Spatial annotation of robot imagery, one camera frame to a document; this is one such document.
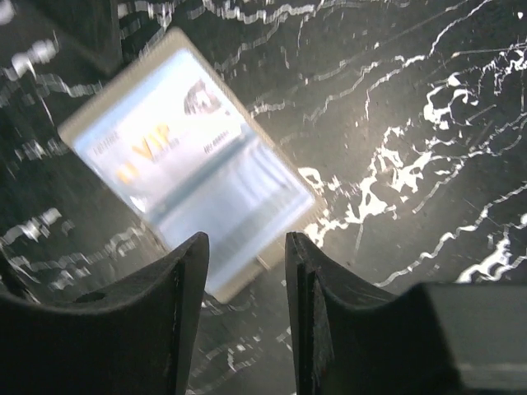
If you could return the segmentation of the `grey card holder wallet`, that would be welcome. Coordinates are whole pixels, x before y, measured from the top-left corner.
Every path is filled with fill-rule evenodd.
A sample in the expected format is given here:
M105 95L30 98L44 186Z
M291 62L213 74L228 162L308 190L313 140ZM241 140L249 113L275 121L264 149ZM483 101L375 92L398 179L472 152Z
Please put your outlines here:
M173 28L58 130L169 249L208 236L205 291L230 302L324 209L315 189Z

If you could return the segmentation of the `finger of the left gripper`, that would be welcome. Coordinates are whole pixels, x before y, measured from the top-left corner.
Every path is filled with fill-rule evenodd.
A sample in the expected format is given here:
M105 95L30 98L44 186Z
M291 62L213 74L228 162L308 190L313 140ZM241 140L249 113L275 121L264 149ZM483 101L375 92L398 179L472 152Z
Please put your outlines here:
M102 74L122 61L116 1L2 1L1 73L19 78L61 55Z

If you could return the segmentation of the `white VIP card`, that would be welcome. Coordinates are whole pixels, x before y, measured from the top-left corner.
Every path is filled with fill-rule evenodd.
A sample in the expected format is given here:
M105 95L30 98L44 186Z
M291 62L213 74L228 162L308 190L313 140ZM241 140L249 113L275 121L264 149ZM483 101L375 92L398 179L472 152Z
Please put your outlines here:
M72 146L118 196L146 213L240 137L244 125L197 58L181 49Z

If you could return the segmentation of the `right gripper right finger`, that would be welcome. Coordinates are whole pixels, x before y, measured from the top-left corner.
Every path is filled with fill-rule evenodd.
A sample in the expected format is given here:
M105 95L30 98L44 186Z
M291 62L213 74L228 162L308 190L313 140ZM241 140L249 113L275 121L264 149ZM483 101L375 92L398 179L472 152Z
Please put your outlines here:
M420 283L393 295L287 234L299 394L523 394L526 288Z

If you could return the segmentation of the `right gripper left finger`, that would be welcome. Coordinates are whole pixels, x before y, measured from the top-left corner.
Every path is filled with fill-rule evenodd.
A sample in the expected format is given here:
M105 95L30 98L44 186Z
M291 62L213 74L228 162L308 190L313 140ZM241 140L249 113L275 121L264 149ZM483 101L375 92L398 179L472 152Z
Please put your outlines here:
M73 303L2 294L2 393L185 393L208 263L198 232Z

